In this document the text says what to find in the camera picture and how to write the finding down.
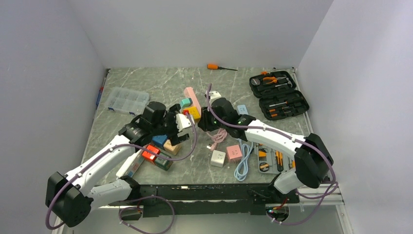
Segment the blue power strip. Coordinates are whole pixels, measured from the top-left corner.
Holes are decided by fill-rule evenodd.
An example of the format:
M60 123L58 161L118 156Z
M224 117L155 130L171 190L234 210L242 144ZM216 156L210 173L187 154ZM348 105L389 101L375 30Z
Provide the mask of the blue power strip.
M247 110L247 107L244 104L237 106L237 112L240 115L248 115L249 114L248 110Z

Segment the beige cube plug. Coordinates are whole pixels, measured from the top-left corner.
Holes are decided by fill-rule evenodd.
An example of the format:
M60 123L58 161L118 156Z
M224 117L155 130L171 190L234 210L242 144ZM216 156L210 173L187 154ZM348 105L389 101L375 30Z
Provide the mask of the beige cube plug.
M178 152L179 152L180 149L181 149L181 145L180 145L180 144L172 145L169 140L167 140L167 141L164 143L163 147L164 147L164 150L165 150L166 152L168 152L169 154L174 155L174 156L177 155Z

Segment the yellow cube plug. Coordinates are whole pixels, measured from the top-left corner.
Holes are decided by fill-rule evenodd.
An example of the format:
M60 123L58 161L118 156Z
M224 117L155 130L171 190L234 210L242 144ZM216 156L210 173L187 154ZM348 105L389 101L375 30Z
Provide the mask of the yellow cube plug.
M197 107L191 106L191 107L188 107L187 110L188 110L189 114L192 115L195 122L198 122L201 119L201 114L198 111Z

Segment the pink power strip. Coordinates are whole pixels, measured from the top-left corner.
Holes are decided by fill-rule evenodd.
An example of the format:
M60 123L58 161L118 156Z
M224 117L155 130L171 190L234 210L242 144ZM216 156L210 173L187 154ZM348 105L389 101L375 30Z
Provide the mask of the pink power strip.
M200 116L202 116L202 108L201 105L199 103L199 100L194 92L194 89L192 87L186 87L184 89L184 96L186 98L191 98L192 100L192 105L196 107L198 113Z

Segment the clear screw box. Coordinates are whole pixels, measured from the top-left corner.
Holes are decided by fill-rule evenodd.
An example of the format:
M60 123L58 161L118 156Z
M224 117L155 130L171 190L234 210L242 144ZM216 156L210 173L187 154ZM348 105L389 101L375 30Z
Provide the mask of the clear screw box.
M146 92L114 87L104 103L106 109L136 116L142 114L150 96Z

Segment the white power strip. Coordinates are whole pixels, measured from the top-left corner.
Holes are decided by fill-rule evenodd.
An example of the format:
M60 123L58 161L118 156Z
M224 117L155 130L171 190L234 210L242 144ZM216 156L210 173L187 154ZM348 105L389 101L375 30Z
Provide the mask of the white power strip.
M137 170L145 160L142 156L142 153L143 150L139 150L138 152L128 157L120 167L120 169L117 171L116 178L121 178L123 176L133 177L133 175L137 172Z

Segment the pink cube plug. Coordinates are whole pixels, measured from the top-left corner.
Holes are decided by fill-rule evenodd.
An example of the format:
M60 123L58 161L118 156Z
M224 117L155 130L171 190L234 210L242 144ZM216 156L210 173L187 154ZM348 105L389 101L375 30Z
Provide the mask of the pink cube plug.
M228 146L226 148L226 152L226 156L229 162L239 162L243 157L239 145Z

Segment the white cube plug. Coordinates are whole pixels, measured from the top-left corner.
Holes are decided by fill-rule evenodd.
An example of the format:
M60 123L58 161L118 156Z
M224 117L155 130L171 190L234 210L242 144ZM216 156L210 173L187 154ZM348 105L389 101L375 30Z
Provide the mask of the white cube plug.
M211 155L210 164L212 166L222 168L225 163L226 153L218 150L213 150Z

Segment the black tool case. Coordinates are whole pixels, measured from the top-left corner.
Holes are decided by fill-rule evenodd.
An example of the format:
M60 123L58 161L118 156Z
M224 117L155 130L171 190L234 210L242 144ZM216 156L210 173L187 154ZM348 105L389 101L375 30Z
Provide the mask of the black tool case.
M310 106L287 71L261 72L249 79L252 93L267 120L281 120L304 114Z

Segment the grey tool tray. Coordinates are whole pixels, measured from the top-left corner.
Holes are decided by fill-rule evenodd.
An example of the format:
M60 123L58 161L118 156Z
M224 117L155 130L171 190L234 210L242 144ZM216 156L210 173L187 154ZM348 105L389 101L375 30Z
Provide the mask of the grey tool tray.
M280 151L270 149L262 144L254 145L258 157L258 170L263 174L280 174L295 168L295 161L284 156Z

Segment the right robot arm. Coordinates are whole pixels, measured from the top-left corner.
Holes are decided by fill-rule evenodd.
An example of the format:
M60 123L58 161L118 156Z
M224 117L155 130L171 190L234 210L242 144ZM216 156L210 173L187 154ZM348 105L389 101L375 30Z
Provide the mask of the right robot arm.
M289 192L301 186L316 189L328 172L335 175L332 168L334 161L318 135L288 133L253 116L240 115L224 97L208 97L206 102L198 123L203 131L223 128L233 138L262 144L295 162L294 168L281 172L271 182L268 195L272 201L281 202Z

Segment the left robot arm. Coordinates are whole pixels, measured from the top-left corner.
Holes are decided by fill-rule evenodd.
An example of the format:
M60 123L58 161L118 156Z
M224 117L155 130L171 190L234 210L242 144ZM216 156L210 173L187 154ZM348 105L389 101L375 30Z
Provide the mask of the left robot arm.
M178 104L167 109L160 102L150 102L97 154L65 174L55 172L48 178L46 227L60 227L50 224L51 214L57 215L62 224L74 227L101 206L118 201L135 204L142 196L141 186L129 175L104 185L97 182L133 154L149 152L146 146L153 137L166 135L176 145L187 140L190 131L195 131L195 121L190 114L181 114Z

